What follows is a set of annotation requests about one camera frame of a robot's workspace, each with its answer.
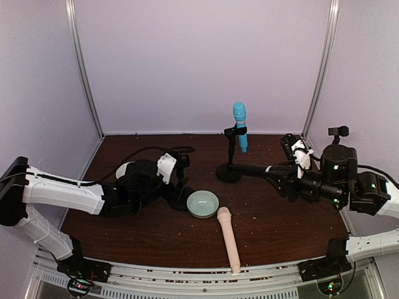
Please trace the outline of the pink toy microphone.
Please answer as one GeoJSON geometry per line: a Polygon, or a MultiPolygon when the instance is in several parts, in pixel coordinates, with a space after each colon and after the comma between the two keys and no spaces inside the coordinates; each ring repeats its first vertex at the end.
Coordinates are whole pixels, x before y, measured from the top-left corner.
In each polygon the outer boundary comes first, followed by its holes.
{"type": "Polygon", "coordinates": [[[233,275],[238,275],[241,272],[241,261],[234,236],[231,213],[227,207],[220,207],[218,209],[217,220],[223,233],[223,239],[231,271],[233,275]]]}

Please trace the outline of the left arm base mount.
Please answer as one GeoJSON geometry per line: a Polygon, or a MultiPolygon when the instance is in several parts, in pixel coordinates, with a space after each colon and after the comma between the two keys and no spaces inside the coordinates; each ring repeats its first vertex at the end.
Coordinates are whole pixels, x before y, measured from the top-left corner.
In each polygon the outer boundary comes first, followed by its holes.
{"type": "Polygon", "coordinates": [[[57,271],[69,278],[67,291],[76,298],[88,295],[97,283],[107,283],[112,266],[106,262],[99,262],[86,258],[82,259],[55,259],[57,271]]]}

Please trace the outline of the black microphone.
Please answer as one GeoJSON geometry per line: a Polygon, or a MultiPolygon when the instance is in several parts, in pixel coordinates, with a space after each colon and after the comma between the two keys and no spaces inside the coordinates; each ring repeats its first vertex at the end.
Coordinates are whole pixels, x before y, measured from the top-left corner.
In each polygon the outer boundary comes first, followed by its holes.
{"type": "Polygon", "coordinates": [[[256,166],[250,164],[235,164],[230,167],[234,173],[238,173],[244,176],[262,177],[265,173],[270,171],[279,170],[281,165],[273,164],[269,166],[256,166]]]}

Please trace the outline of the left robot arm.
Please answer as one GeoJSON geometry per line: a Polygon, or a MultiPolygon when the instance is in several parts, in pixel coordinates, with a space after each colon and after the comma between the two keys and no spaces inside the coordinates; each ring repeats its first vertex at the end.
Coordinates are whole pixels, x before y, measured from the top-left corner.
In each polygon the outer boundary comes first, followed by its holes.
{"type": "Polygon", "coordinates": [[[174,204],[178,187],[171,183],[177,159],[165,153],[158,161],[127,162],[114,183],[77,181],[53,176],[18,157],[1,177],[1,225],[16,227],[61,262],[83,261],[79,241],[56,229],[34,204],[66,207],[102,217],[138,212],[162,197],[174,204]]]}

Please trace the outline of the blue toy microphone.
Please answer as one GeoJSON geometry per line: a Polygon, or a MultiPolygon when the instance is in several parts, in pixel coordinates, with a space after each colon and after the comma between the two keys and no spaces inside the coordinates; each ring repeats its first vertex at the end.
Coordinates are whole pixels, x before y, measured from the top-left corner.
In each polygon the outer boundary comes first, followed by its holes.
{"type": "Polygon", "coordinates": [[[236,102],[233,105],[233,117],[236,121],[236,127],[241,133],[239,135],[239,145],[241,151],[243,153],[247,153],[248,151],[248,136],[247,133],[244,132],[246,127],[246,107],[243,102],[236,102]]]}

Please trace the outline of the aluminium frame post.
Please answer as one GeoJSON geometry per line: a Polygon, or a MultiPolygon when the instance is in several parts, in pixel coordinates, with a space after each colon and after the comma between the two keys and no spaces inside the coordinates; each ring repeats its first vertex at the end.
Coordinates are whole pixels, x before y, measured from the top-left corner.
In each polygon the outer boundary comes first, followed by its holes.
{"type": "Polygon", "coordinates": [[[334,48],[334,41],[337,32],[337,25],[339,21],[339,10],[340,10],[340,1],[331,0],[329,7],[329,14],[327,18],[327,27],[325,31],[324,44],[322,48],[322,55],[319,64],[319,70],[317,72],[317,78],[315,81],[315,87],[312,93],[312,99],[310,101],[310,107],[308,110],[307,118],[305,120],[305,125],[302,130],[302,136],[304,136],[305,138],[308,138],[310,135],[312,123],[315,118],[317,106],[319,104],[319,100],[322,94],[322,89],[324,87],[325,78],[327,76],[330,56],[334,48]]]}
{"type": "Polygon", "coordinates": [[[75,57],[77,61],[78,73],[80,82],[82,84],[82,89],[84,92],[85,101],[87,102],[89,113],[94,123],[94,127],[99,139],[105,137],[102,126],[100,124],[99,115],[95,107],[94,98],[92,95],[92,90],[89,82],[89,76],[87,73],[87,68],[84,61],[84,53],[82,49],[82,44],[79,34],[79,25],[77,22],[76,8],[74,0],[66,0],[65,8],[67,13],[67,20],[69,23],[70,32],[72,35],[72,43],[75,50],[75,57]]]}

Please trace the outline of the right aluminium frame post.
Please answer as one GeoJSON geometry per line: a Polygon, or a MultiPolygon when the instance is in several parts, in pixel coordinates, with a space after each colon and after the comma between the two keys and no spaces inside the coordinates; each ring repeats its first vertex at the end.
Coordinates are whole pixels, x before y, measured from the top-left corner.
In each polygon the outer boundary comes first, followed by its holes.
{"type": "Polygon", "coordinates": [[[310,135],[312,123],[315,118],[317,106],[319,104],[319,100],[322,94],[322,89],[324,87],[325,78],[327,76],[330,56],[334,48],[334,41],[337,32],[337,25],[339,21],[339,10],[340,10],[340,1],[331,0],[329,7],[329,14],[327,18],[327,27],[325,31],[324,44],[322,48],[322,55],[319,64],[319,70],[317,72],[317,78],[315,81],[315,87],[312,93],[312,99],[310,101],[310,107],[308,110],[307,118],[305,120],[305,125],[302,130],[302,136],[304,136],[305,138],[308,138],[310,135]]]}

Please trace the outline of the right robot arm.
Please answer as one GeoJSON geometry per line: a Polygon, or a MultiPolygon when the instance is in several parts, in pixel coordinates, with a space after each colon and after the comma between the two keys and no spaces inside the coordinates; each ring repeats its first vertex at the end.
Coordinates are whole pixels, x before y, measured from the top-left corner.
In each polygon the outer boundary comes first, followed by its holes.
{"type": "MultiPolygon", "coordinates": [[[[361,167],[354,148],[328,145],[317,171],[300,163],[272,165],[265,168],[262,176],[289,201],[302,197],[309,202],[331,203],[338,211],[349,207],[370,216],[398,217],[398,183],[376,168],[361,167]]],[[[331,239],[325,256],[329,260],[355,262],[396,251],[398,230],[393,229],[363,237],[331,239]]]]}

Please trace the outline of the green ceramic bowl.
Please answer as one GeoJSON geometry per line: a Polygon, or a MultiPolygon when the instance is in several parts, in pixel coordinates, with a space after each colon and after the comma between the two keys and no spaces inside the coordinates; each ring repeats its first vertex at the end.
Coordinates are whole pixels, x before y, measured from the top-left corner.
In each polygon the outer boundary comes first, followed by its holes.
{"type": "Polygon", "coordinates": [[[219,209],[219,199],[211,191],[199,190],[189,195],[186,206],[193,217],[207,219],[219,209]]]}

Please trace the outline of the left aluminium frame post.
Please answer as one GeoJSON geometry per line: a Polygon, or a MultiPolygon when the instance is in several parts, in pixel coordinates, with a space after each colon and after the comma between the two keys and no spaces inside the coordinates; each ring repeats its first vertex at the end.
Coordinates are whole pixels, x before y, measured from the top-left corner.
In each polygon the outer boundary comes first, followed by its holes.
{"type": "Polygon", "coordinates": [[[84,53],[82,49],[82,44],[79,34],[79,25],[77,22],[76,8],[74,0],[66,0],[65,8],[67,13],[67,20],[69,23],[70,32],[72,35],[72,43],[75,50],[75,57],[77,61],[78,73],[80,82],[82,84],[82,89],[84,92],[85,101],[87,102],[89,113],[94,123],[94,127],[99,139],[105,137],[102,126],[100,124],[99,115],[95,107],[94,98],[92,95],[92,90],[89,82],[89,76],[87,73],[87,68],[84,61],[84,53]]]}

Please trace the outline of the black microphone stand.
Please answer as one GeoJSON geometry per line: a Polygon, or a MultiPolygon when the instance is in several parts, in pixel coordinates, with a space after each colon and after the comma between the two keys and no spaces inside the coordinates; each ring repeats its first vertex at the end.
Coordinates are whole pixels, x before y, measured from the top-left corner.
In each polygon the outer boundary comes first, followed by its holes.
{"type": "Polygon", "coordinates": [[[241,179],[241,174],[234,173],[230,167],[233,166],[233,158],[236,149],[236,137],[241,133],[236,125],[224,130],[224,136],[228,139],[228,162],[222,163],[216,168],[217,178],[224,183],[236,183],[241,179]]]}
{"type": "Polygon", "coordinates": [[[349,127],[342,125],[340,127],[328,128],[328,135],[333,136],[332,145],[337,145],[340,143],[341,137],[347,137],[350,134],[349,127]]]}
{"type": "Polygon", "coordinates": [[[173,184],[168,202],[176,211],[187,211],[187,198],[194,192],[193,188],[186,188],[189,179],[185,175],[185,168],[189,168],[191,160],[187,153],[182,153],[181,151],[173,150],[171,155],[176,159],[174,170],[176,171],[177,183],[173,184]]]}

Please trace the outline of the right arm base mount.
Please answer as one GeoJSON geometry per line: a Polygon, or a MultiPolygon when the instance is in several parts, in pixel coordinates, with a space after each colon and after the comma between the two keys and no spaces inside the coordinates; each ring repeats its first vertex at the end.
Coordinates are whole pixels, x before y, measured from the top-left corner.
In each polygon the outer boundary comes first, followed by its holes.
{"type": "Polygon", "coordinates": [[[298,269],[302,282],[316,282],[321,294],[334,297],[342,294],[352,283],[356,266],[345,257],[322,257],[301,262],[298,269]],[[346,272],[352,272],[352,278],[345,286],[343,274],[346,272]]]}

